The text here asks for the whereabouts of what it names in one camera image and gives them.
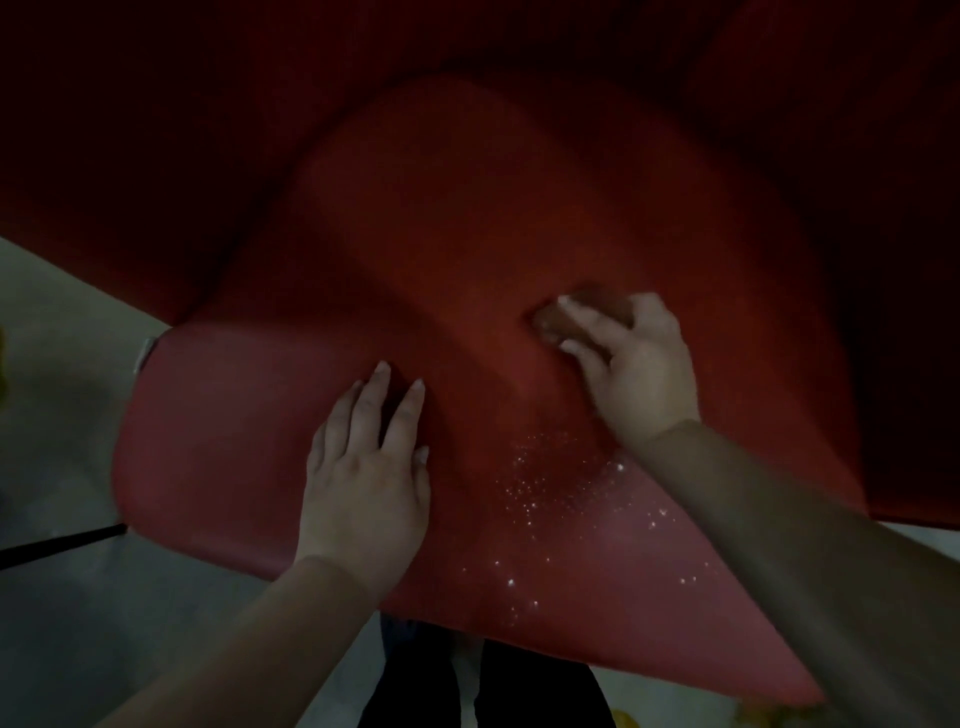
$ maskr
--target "metal frame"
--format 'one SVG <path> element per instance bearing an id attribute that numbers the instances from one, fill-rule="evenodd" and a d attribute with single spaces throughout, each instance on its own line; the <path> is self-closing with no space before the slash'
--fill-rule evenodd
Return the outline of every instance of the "metal frame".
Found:
<path id="1" fill-rule="evenodd" d="M 46 541 L 37 541 L 34 544 L 24 544 L 23 546 L 11 546 L 10 548 L 0 549 L 0 570 L 18 567 L 21 564 L 28 564 L 37 559 L 45 559 L 47 556 L 53 556 L 55 553 L 63 553 L 74 548 L 80 548 L 87 544 L 94 544 L 113 536 L 123 536 L 128 528 L 125 523 L 109 525 L 106 528 L 96 528 L 92 531 L 83 533 L 74 533 L 69 536 L 59 536 L 56 539 L 47 539 Z"/>

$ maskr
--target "black pants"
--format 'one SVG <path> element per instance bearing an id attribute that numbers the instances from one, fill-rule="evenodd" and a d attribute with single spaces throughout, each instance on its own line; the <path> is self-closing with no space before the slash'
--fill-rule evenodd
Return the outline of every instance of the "black pants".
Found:
<path id="1" fill-rule="evenodd" d="M 610 708 L 589 667 L 489 640 L 474 707 L 482 728 L 613 727 Z M 359 728 L 397 725 L 460 725 L 457 677 L 441 650 L 425 650 L 414 641 L 399 645 L 387 660 Z"/>

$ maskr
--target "forearm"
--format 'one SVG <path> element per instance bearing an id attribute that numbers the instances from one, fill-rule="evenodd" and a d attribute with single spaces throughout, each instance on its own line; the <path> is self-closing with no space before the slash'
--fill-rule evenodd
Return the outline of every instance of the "forearm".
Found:
<path id="1" fill-rule="evenodd" d="M 634 448 L 829 697 L 871 726 L 960 715 L 960 565 L 703 425 Z"/>
<path id="2" fill-rule="evenodd" d="M 206 660 L 160 678 L 101 727 L 293 726 L 374 608 L 343 571 L 303 559 Z"/>

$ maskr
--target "right hand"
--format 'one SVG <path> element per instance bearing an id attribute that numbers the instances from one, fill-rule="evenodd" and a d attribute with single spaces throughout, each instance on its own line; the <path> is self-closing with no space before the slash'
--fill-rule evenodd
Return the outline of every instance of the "right hand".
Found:
<path id="1" fill-rule="evenodd" d="M 626 328 L 560 296 L 560 308 L 610 352 L 610 364 L 572 339 L 560 348 L 580 362 L 597 411 L 616 438 L 624 447 L 638 449 L 683 422 L 700 422 L 700 408 L 693 362 L 677 317 L 656 293 L 634 294 L 630 301 L 634 326 Z"/>

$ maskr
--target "finger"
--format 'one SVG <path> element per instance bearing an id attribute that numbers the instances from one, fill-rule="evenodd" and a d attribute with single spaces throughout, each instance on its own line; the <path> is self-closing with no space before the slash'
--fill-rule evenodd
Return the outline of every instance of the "finger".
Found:
<path id="1" fill-rule="evenodd" d="M 347 452 L 373 452 L 380 437 L 380 416 L 383 401 L 390 387 L 390 365 L 381 361 L 373 370 L 367 386 L 363 388 L 350 418 L 350 436 Z"/>
<path id="2" fill-rule="evenodd" d="M 387 434 L 383 437 L 383 451 L 395 455 L 397 458 L 408 458 L 413 454 L 417 443 L 417 425 L 420 422 L 420 412 L 423 411 L 423 400 L 426 398 L 426 387 L 423 380 L 418 379 L 410 385 L 410 389 L 403 396 L 403 401 L 396 409 Z"/>
<path id="3" fill-rule="evenodd" d="M 596 309 L 577 303 L 569 296 L 560 296 L 557 303 L 573 322 L 586 331 L 597 344 L 616 354 L 630 340 L 630 330 Z"/>
<path id="4" fill-rule="evenodd" d="M 426 515 L 430 513 L 430 475 L 426 471 L 426 460 L 430 455 L 430 448 L 423 446 L 414 452 L 414 490 L 417 493 L 417 502 Z"/>
<path id="5" fill-rule="evenodd" d="M 634 293 L 630 297 L 634 309 L 634 331 L 653 338 L 680 335 L 680 322 L 656 293 Z"/>
<path id="6" fill-rule="evenodd" d="M 324 427 L 324 457 L 338 459 L 347 449 L 347 437 L 350 433 L 350 412 L 353 403 L 360 394 L 363 382 L 357 380 L 333 405 Z"/>
<path id="7" fill-rule="evenodd" d="M 560 345 L 560 349 L 562 352 L 567 352 L 576 357 L 577 361 L 580 362 L 580 368 L 584 372 L 584 379 L 587 381 L 587 388 L 590 390 L 593 398 L 596 399 L 601 387 L 603 387 L 604 382 L 607 380 L 607 375 L 610 373 L 607 362 L 593 349 L 573 339 L 564 340 Z"/>
<path id="8" fill-rule="evenodd" d="M 310 454 L 306 456 L 306 476 L 313 475 L 320 469 L 324 463 L 324 437 L 326 433 L 326 422 L 322 423 L 313 434 L 313 442 L 310 443 Z"/>

